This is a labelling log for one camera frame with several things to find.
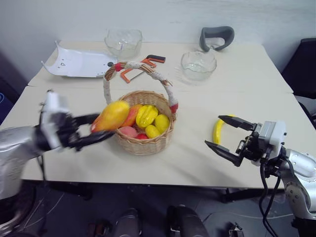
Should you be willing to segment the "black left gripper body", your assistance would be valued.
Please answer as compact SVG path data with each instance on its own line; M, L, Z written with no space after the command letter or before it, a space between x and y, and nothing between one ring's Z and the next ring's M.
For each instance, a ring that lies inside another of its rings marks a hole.
M73 117L71 114L59 112L55 114L54 119L57 126L56 133L62 147L80 151L81 147L77 142L80 139L78 129L82 125L82 117Z

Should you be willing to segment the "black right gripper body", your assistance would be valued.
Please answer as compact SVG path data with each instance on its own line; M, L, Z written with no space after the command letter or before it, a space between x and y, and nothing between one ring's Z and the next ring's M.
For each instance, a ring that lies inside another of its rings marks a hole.
M265 136L261 136L260 132L263 128L261 123L255 124L252 133L244 140L241 140L236 153L241 158L246 158L251 161L259 161L266 153L269 145Z

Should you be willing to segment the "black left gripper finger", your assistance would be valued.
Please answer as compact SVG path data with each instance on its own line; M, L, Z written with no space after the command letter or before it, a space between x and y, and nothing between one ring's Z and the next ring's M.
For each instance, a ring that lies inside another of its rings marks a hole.
M85 124L92 124L100 114L88 114L83 116L75 117L76 126L82 126Z
M88 136L79 137L73 142L73 147L76 149L82 149L85 146L100 143L111 138L115 133L113 131L100 131L91 133Z

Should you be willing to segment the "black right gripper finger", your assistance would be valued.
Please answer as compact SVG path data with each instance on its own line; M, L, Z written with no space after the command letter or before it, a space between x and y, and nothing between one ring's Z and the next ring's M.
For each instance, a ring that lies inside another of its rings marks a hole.
M257 124L248 122L244 119L241 119L239 117L233 117L229 115L224 116L218 116L219 119L221 119L223 122L235 127L235 128L241 128L246 131L254 131Z
M229 151L229 149L227 149L227 148L225 148L225 147L223 147L223 146L221 146L219 144L212 143L212 142L209 142L209 141L206 141L206 140L204 142L217 155L219 155L220 157L230 161L231 163L234 164L234 166L240 167L243 158L241 158L241 157L239 157L237 155L234 155L233 153L231 153Z

